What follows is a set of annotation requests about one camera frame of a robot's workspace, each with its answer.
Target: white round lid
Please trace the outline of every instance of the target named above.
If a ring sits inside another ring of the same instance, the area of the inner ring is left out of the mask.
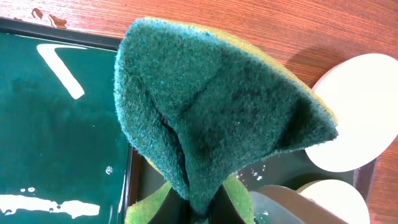
[[[361,194],[341,180],[318,180],[297,190],[306,198],[349,224],[369,224],[370,216]]]
[[[327,72],[314,92],[338,119],[339,136],[306,149],[330,172],[357,169],[379,156],[398,133],[398,61],[366,54]]]

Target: wooden table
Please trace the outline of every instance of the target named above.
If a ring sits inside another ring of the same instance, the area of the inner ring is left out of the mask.
[[[0,16],[112,37],[143,16],[196,22],[250,41],[309,86],[357,55],[398,59],[396,0],[1,0]],[[368,207],[371,223],[398,223],[398,138],[379,159]]]

